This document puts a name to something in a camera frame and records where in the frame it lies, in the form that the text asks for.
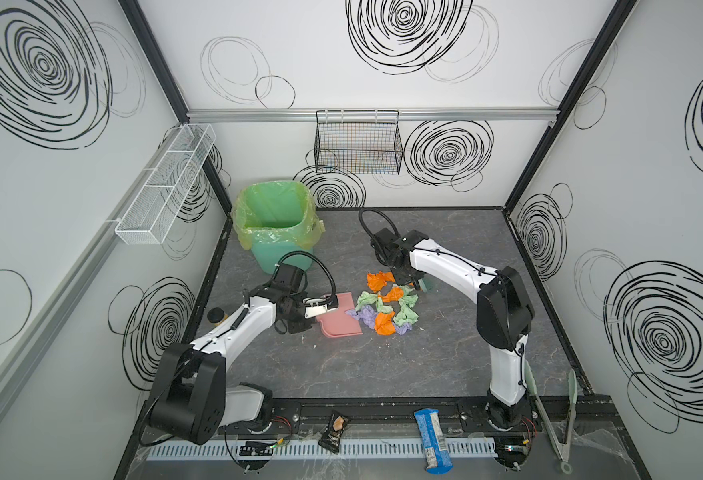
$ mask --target black snack package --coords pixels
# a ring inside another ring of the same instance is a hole
[[[336,410],[332,410],[332,416],[330,417],[330,423],[325,428],[322,433],[322,437],[319,439],[318,445],[323,447],[325,450],[331,453],[338,454],[341,445],[341,435],[344,432],[349,419],[344,417]]]

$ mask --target metal rail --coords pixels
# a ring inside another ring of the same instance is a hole
[[[400,121],[429,120],[557,120],[559,110],[555,107],[509,107],[509,108],[233,108],[190,110],[189,121],[193,123],[227,122],[316,122],[325,119],[325,111],[333,120],[376,121],[388,112],[398,111]]]

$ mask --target black wire basket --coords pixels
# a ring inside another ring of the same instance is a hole
[[[396,110],[317,110],[314,163],[318,174],[399,175],[404,148]]]

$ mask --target red wire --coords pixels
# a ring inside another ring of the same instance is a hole
[[[525,429],[527,430],[527,440],[528,440],[528,441],[532,440],[532,439],[533,439],[533,436],[530,435],[530,429],[527,427],[527,423],[522,422],[522,425],[524,425],[524,426],[525,426]]]
[[[290,428],[290,433],[293,432],[293,425],[290,424],[290,421],[289,421],[287,418],[285,418],[285,417],[280,417],[279,415],[275,415],[274,418],[276,418],[277,420],[282,421],[282,423],[287,424],[288,428]]]
[[[536,437],[538,437],[538,428],[536,428],[536,424],[533,423],[533,420],[530,420],[528,417],[522,417],[523,420],[527,420],[530,425],[533,427],[533,432],[535,432]]]

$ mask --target gray floor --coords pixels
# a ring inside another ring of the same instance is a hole
[[[527,358],[539,393],[567,395],[567,357],[500,211],[387,214],[399,230],[420,230],[445,248],[480,264],[497,268],[509,265],[522,274],[536,310]],[[338,292],[352,292],[356,299],[367,289],[367,272],[378,272],[382,267],[357,221],[357,212],[318,215],[325,221],[326,232],[314,253],[327,265]],[[374,214],[369,216],[372,231],[384,225]],[[308,276],[310,296],[329,291],[324,274],[316,266]],[[242,289],[268,279],[232,232],[208,307],[220,306],[232,312],[242,302]],[[337,339],[323,336],[319,325],[295,335],[280,336],[267,330],[236,359],[227,373],[227,383],[255,383],[272,389],[281,398],[486,395],[491,360],[475,326],[476,307],[455,289],[432,280],[436,288],[419,296],[415,306],[419,321],[404,336],[379,336],[364,325],[362,335]],[[203,320],[200,335],[211,328]]]

